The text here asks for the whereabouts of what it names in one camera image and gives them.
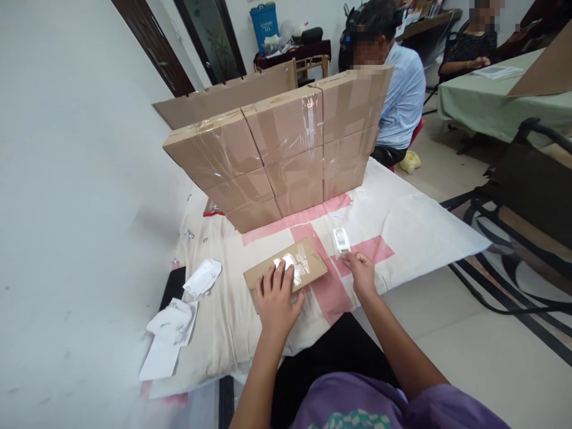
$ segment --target wooden door frame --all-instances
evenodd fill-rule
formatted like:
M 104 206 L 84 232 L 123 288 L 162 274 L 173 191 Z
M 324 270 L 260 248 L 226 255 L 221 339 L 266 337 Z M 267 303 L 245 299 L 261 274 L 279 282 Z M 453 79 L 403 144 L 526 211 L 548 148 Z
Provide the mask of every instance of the wooden door frame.
M 228 43 L 230 44 L 232 55 L 237 61 L 238 72 L 240 73 L 241 76 L 245 76 L 246 69 L 244 68 L 243 57 L 240 54 L 237 38 L 234 34 L 234 28 L 232 27 L 231 17 L 228 13 L 225 0 L 214 0 L 214 2 L 216 3 L 217 9 L 219 10 L 219 14 L 222 19 L 222 25 L 225 29 L 226 37 L 228 38 Z M 211 83 L 213 85 L 216 85 L 217 83 L 223 83 L 217 80 L 213 68 L 206 66 L 206 62 L 210 61 L 206 51 L 204 50 L 203 43 L 201 42 L 201 39 L 198 36 L 197 30 L 195 29 L 195 26 L 192 23 L 191 15 L 189 14 L 188 9 L 186 8 L 184 0 L 175 0 L 175 5 L 177 6 L 179 14 L 183 19 L 183 23 L 185 24 L 185 27 L 191 37 L 192 44 L 195 46 L 195 49 L 197 50 L 198 56 L 201 59 L 203 67 L 207 72 L 207 75 L 209 76 Z

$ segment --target doorway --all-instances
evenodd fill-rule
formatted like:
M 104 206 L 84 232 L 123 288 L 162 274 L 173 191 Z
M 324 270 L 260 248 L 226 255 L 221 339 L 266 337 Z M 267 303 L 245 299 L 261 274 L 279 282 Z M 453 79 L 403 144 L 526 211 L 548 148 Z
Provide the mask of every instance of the doorway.
M 213 85 L 244 76 L 225 0 L 175 0 L 187 31 Z
M 146 0 L 111 0 L 175 97 L 195 91 Z

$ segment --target small cardboard box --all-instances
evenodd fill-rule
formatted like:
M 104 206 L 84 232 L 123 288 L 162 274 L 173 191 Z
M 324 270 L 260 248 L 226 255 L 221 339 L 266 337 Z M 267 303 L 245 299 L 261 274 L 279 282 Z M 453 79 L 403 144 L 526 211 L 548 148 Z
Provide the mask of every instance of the small cardboard box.
M 202 190 L 262 167 L 240 109 L 171 132 L 163 148 Z
M 324 201 L 337 197 L 338 195 L 345 194 L 346 192 L 361 186 L 367 165 L 368 163 L 365 162 L 364 164 L 360 164 L 354 168 L 334 174 L 329 178 L 325 178 Z
M 319 89 L 304 86 L 241 109 L 265 165 L 324 143 Z
M 373 126 L 324 145 L 324 177 L 349 170 L 368 161 L 379 128 Z
M 324 202 L 322 181 L 306 182 L 292 186 L 286 194 L 276 197 L 282 217 L 293 215 Z
M 274 192 L 262 168 L 205 189 L 204 193 L 224 213 L 248 209 L 274 198 Z
M 320 146 L 274 164 L 265 165 L 264 170 L 274 195 L 280 197 L 288 194 L 290 189 L 321 181 L 323 157 L 324 149 Z
M 393 66 L 368 66 L 308 85 L 323 92 L 324 144 L 379 123 L 392 73 Z
M 153 107 L 171 129 L 177 129 L 297 87 L 296 61 L 291 60 Z
M 276 255 L 260 262 L 258 265 L 244 272 L 244 280 L 246 280 L 246 286 L 248 286 L 257 313 L 256 286 L 258 279 L 266 274 L 272 265 L 278 266 L 282 259 L 286 261 L 285 269 L 290 265 L 294 265 L 292 293 L 308 286 L 328 272 L 328 268 L 326 268 L 324 261 L 320 258 L 320 255 L 312 244 L 312 240 L 309 238 L 303 238 L 297 243 L 285 248 L 283 251 L 278 252 Z
M 252 207 L 226 213 L 226 218 L 238 232 L 244 234 L 245 232 L 276 222 L 282 219 L 282 216 L 280 216 L 276 200 L 271 199 Z

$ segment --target white tablecloth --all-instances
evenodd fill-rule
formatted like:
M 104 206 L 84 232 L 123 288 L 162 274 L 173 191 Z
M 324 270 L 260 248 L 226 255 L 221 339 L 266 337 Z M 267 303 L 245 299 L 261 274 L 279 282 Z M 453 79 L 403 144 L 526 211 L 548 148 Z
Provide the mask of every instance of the white tablecloth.
M 176 257 L 187 266 L 187 278 L 205 258 L 222 262 L 222 273 L 211 295 L 199 299 L 195 330 L 189 346 L 181 349 L 175 375 L 155 380 L 150 398 L 190 391 L 248 368 L 262 327 L 243 272 L 303 237 L 314 240 L 329 272 L 310 287 L 285 356 L 311 346 L 341 314 L 360 305 L 351 274 L 329 257 L 334 254 L 334 228 L 344 227 L 352 251 L 362 251 L 376 262 L 380 294 L 490 244 L 371 158 L 359 188 L 246 234 L 235 231 L 223 216 L 202 217 L 206 201 L 206 195 L 194 188 Z M 187 229 L 193 238 L 185 235 Z

